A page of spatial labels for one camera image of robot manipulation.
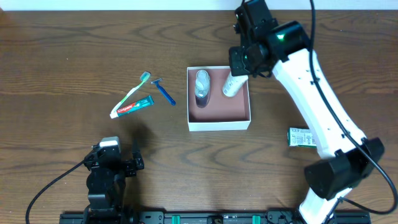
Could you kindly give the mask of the Colgate toothpaste tube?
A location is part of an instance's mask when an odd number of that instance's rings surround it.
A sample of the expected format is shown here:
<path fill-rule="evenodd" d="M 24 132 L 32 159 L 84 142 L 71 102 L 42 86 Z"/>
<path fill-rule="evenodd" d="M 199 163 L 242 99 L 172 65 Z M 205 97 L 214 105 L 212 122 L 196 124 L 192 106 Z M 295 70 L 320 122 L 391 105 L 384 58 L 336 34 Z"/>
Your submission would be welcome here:
<path fill-rule="evenodd" d="M 148 106 L 152 106 L 153 104 L 154 104 L 154 101 L 153 101 L 152 97 L 147 96 L 141 100 L 131 103 L 130 105 L 127 105 L 125 107 L 117 109 L 114 112 L 111 112 L 110 117 L 111 117 L 111 119 L 118 118 L 120 116 L 124 116 L 125 114 L 129 114 L 129 113 L 135 112 L 137 110 L 146 108 Z"/>

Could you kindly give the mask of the clear bottle dark liquid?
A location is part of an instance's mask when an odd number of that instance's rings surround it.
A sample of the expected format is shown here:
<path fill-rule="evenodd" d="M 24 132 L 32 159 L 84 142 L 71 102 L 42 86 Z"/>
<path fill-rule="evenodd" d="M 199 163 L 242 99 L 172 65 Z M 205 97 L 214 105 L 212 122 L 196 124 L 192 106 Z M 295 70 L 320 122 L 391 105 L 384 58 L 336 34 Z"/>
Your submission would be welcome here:
<path fill-rule="evenodd" d="M 195 100 L 199 108 L 204 108 L 210 100 L 211 79 L 206 70 L 199 70 L 195 79 Z"/>

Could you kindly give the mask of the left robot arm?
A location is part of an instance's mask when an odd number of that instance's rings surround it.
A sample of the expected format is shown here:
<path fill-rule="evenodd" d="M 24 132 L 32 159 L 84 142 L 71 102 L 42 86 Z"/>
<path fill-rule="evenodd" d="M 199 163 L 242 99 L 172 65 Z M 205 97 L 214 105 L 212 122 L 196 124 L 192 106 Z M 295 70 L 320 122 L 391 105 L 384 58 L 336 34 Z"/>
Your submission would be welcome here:
<path fill-rule="evenodd" d="M 133 140 L 131 152 L 131 159 L 122 160 L 119 138 L 114 136 L 102 139 L 85 157 L 84 165 L 90 171 L 86 186 L 92 217 L 114 218 L 124 213 L 126 178 L 144 169 L 136 140 Z"/>

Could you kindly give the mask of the green white toothbrush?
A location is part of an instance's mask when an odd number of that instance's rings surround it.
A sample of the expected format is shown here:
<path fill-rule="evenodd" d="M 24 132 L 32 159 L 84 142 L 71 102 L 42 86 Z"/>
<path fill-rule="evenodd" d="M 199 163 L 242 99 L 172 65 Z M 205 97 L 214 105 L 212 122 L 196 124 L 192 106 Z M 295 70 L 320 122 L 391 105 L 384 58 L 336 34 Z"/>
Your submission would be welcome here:
<path fill-rule="evenodd" d="M 146 81 L 148 81 L 148 79 L 150 78 L 150 76 L 151 76 L 151 73 L 148 72 L 148 71 L 145 71 L 145 72 L 141 75 L 141 77 L 140 77 L 141 83 L 138 84 L 138 86 L 132 88 L 132 89 L 127 93 L 127 95 L 126 95 L 119 103 L 117 103 L 116 106 L 111 110 L 111 112 L 110 112 L 110 114 L 109 114 L 110 117 L 111 117 L 111 119 L 114 119 L 114 118 L 117 118 L 117 117 L 118 117 L 118 116 L 117 116 L 117 110 L 122 106 L 122 104 L 123 104 L 135 91 L 137 91 L 138 89 L 140 89 L 140 87 L 141 87 L 143 84 L 145 84 Z"/>

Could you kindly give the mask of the white patterned cream tube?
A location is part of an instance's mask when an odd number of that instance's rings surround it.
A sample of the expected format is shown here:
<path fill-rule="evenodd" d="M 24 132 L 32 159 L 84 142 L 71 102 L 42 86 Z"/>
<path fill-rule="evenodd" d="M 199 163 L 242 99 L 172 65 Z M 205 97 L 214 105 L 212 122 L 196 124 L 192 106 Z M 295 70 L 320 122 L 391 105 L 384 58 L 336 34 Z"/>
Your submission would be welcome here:
<path fill-rule="evenodd" d="M 248 80 L 247 75 L 232 76 L 230 72 L 222 88 L 222 92 L 227 97 L 234 97 Z"/>

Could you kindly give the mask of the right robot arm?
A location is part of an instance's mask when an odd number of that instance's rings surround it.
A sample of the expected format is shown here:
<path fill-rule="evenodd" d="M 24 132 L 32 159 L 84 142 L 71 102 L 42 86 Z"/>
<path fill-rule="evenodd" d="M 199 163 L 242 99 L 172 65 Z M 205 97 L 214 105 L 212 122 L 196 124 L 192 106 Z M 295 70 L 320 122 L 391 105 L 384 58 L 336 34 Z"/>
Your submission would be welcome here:
<path fill-rule="evenodd" d="M 320 160 L 305 168 L 309 191 L 298 213 L 303 223 L 325 223 L 384 154 L 343 109 L 327 82 L 310 38 L 297 21 L 279 24 L 264 1 L 247 1 L 234 12 L 241 44 L 229 50 L 234 77 L 275 77 L 309 127 Z"/>

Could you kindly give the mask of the small green white box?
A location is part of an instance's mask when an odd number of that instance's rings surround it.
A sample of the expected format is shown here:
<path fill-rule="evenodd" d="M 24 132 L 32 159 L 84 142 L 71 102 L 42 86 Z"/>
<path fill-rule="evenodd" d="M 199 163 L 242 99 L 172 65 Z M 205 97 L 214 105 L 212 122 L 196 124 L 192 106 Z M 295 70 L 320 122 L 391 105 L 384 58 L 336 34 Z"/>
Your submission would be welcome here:
<path fill-rule="evenodd" d="M 287 142 L 289 147 L 316 147 L 315 138 L 309 129 L 289 128 Z"/>

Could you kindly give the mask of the blue disposable razor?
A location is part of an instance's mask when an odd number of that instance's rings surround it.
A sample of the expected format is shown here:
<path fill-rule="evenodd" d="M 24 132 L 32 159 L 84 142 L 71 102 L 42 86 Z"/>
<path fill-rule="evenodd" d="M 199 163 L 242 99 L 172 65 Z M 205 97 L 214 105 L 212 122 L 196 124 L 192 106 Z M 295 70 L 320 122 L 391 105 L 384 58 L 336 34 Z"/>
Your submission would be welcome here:
<path fill-rule="evenodd" d="M 162 81 L 162 78 L 158 78 L 156 80 L 151 81 L 151 85 L 155 85 L 156 88 L 161 92 L 161 94 L 165 97 L 165 99 L 172 105 L 175 106 L 175 100 L 167 93 L 167 91 L 159 84 Z"/>

